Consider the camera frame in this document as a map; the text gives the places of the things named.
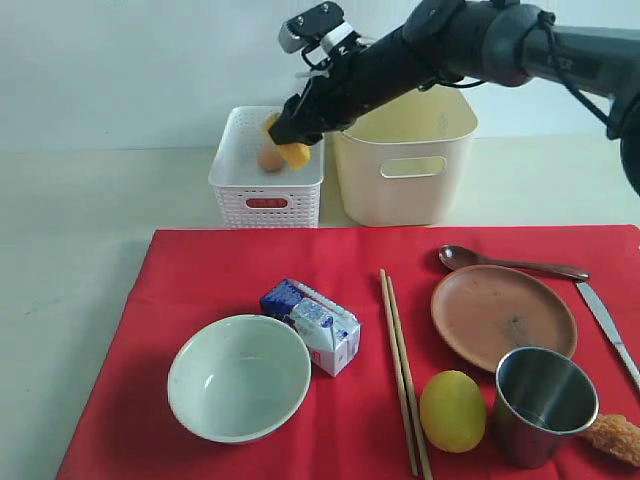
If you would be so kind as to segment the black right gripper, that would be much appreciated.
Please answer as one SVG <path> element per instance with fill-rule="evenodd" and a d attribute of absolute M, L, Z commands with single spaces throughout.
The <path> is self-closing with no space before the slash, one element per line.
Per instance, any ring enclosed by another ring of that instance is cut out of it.
<path fill-rule="evenodd" d="M 330 76 L 310 80 L 267 128 L 276 145 L 313 146 L 321 133 L 342 130 L 364 114 L 435 78 L 435 70 L 397 28 L 373 45 L 333 63 Z"/>

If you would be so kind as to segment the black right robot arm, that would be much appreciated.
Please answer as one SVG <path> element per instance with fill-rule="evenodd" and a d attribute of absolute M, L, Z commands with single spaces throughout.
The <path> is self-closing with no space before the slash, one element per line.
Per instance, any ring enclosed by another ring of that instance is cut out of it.
<path fill-rule="evenodd" d="M 520 1 L 423 1 L 406 22 L 365 44 L 343 9 L 324 1 L 285 21 L 288 53 L 314 50 L 304 90 L 290 97 L 268 132 L 279 145 L 318 143 L 412 90 L 484 83 L 518 87 L 534 78 L 564 86 L 620 144 L 639 183 L 639 34 L 559 26 L 551 12 Z"/>

